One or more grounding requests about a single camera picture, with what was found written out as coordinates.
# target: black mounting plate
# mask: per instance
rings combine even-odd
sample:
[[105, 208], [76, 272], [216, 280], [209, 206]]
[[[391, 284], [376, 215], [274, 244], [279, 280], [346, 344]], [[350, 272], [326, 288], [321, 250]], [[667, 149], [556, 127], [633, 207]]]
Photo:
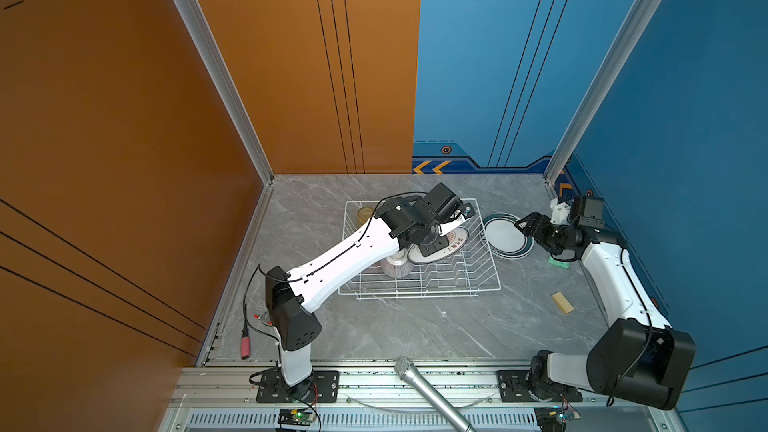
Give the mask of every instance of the black mounting plate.
[[[497, 370], [496, 379], [498, 379], [498, 391], [502, 395], [502, 402], [540, 402], [531, 396], [528, 392], [528, 381], [525, 376], [528, 375], [527, 370]], [[566, 393], [565, 398], [568, 402], [581, 402], [584, 398], [581, 397], [578, 389], [569, 388], [569, 392]], [[548, 402], [559, 402], [558, 399], [553, 398]]]
[[[317, 386], [317, 402], [328, 404], [336, 402], [339, 393], [338, 370], [314, 370], [312, 383]], [[256, 395], [256, 402], [260, 404], [291, 404], [296, 402], [288, 393], [279, 370], [269, 370], [261, 376], [262, 385]]]

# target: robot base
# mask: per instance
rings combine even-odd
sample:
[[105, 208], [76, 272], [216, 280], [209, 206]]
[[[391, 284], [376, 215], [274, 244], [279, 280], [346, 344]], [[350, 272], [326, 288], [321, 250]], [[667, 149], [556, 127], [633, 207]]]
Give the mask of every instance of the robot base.
[[502, 402], [581, 402], [578, 389], [552, 382], [547, 378], [547, 356], [552, 352], [540, 350], [531, 359], [530, 370], [499, 370], [496, 372]]
[[312, 375], [293, 387], [288, 387], [280, 370], [269, 370], [261, 376], [256, 402], [261, 404], [290, 404], [296, 400], [312, 402], [317, 387], [317, 402], [336, 402], [339, 389], [338, 370], [313, 370]]

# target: wire rack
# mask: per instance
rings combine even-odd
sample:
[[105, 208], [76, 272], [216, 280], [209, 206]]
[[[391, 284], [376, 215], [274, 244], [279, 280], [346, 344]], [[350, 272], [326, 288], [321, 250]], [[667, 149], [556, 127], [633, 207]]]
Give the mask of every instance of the wire rack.
[[[481, 292], [502, 288], [498, 271], [488, 244], [482, 239], [485, 228], [478, 201], [464, 198], [475, 207], [475, 215], [462, 225], [469, 231], [461, 250], [432, 264], [417, 265], [403, 278], [391, 278], [381, 272], [378, 264], [360, 272], [339, 288], [340, 295], [355, 295], [358, 299], [477, 297]], [[357, 230], [357, 211], [374, 207], [373, 201], [348, 201], [344, 207], [342, 239]]]

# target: stack of plates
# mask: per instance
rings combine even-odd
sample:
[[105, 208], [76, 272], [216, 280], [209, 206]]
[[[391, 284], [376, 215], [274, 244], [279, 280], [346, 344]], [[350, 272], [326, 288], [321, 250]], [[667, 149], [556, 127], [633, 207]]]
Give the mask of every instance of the stack of plates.
[[517, 220], [518, 217], [506, 212], [497, 212], [483, 219], [483, 240], [496, 257], [522, 258], [533, 250], [533, 238], [524, 236], [515, 228]]

